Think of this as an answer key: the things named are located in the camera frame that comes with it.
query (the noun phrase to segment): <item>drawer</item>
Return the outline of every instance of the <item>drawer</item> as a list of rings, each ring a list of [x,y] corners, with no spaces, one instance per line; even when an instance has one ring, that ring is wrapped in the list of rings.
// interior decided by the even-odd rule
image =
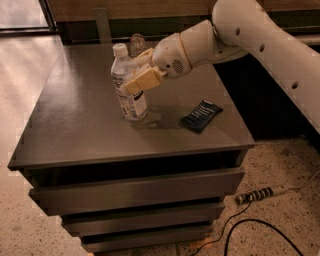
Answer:
[[[123,250],[151,245],[202,240],[212,232],[212,226],[185,225],[171,229],[158,229],[141,233],[119,233],[82,238],[82,247],[91,253]]]
[[[247,150],[162,156],[95,164],[25,169],[21,173],[34,188],[58,187],[111,180],[199,172],[241,165]]]
[[[48,216],[67,215],[206,198],[222,200],[234,194],[243,176],[242,168],[218,169],[38,188],[29,195]]]
[[[62,226],[72,236],[159,228],[197,222],[212,222],[224,209],[223,203],[200,200],[156,207],[104,211],[63,216]]]

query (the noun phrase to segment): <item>speckled floor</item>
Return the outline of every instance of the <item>speckled floor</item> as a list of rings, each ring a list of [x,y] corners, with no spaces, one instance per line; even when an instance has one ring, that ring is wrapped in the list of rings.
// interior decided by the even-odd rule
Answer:
[[[61,226],[59,217],[47,217],[28,197],[24,178],[7,164],[34,104],[62,49],[57,37],[0,39],[0,255],[87,256],[78,238]],[[267,186],[304,184],[320,169],[319,153],[303,137],[256,141],[245,157],[246,175],[237,194]],[[204,242],[220,236],[225,221],[244,206],[234,196],[213,222],[206,241],[153,246],[108,253],[108,256],[190,256]],[[197,255],[224,255],[227,233],[242,219],[259,219],[280,229],[306,256],[320,255],[320,175],[298,191],[254,202],[233,218],[222,239]],[[298,255],[281,236],[264,224],[245,222],[234,229],[228,255]]]

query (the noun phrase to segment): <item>plastic bottle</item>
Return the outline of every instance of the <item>plastic bottle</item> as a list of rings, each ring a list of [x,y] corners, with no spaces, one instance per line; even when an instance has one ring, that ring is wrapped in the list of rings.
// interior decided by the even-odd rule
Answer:
[[[135,58],[145,50],[147,50],[147,47],[143,35],[133,34],[130,38],[130,56]]]
[[[126,120],[137,121],[142,119],[147,113],[147,104],[143,91],[136,94],[130,94],[121,85],[133,76],[133,72],[139,69],[139,66],[128,55],[127,46],[118,43],[113,46],[115,60],[111,67],[113,84],[119,98],[122,113]]]

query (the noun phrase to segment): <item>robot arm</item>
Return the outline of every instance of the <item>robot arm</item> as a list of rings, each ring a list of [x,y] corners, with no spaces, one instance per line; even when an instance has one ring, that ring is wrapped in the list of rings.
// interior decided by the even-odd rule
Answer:
[[[237,46],[224,44],[212,23],[205,20],[181,33],[174,33],[155,47],[143,52],[135,61],[140,70],[124,84],[136,93],[156,87],[165,79],[184,76],[205,63],[221,63],[248,54]]]
[[[279,28],[255,0],[218,0],[212,21],[175,33],[138,56],[142,68],[125,88],[149,89],[198,65],[250,53],[320,133],[320,55]]]

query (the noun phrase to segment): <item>bottle label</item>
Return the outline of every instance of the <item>bottle label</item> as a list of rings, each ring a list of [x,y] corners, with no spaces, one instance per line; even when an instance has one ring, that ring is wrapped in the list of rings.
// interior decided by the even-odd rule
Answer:
[[[136,94],[127,94],[120,90],[122,79],[114,79],[115,90],[117,92],[122,113],[126,119],[139,120],[144,117],[147,109],[146,99],[143,91]]]

